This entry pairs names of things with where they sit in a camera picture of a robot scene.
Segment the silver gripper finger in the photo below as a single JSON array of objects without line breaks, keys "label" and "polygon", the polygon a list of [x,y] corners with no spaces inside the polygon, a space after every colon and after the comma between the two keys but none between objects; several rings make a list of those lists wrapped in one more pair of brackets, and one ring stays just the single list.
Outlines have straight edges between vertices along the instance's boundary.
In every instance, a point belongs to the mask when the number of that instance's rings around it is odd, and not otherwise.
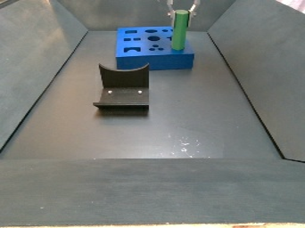
[{"label": "silver gripper finger", "polygon": [[174,15],[175,15],[172,5],[174,5],[174,0],[167,0],[168,16],[171,19],[174,19]]},{"label": "silver gripper finger", "polygon": [[191,7],[188,9],[188,24],[187,24],[188,26],[191,25],[192,17],[196,15],[195,11],[196,11],[199,5],[200,5],[200,0],[194,0],[192,1],[192,5],[191,5]]}]

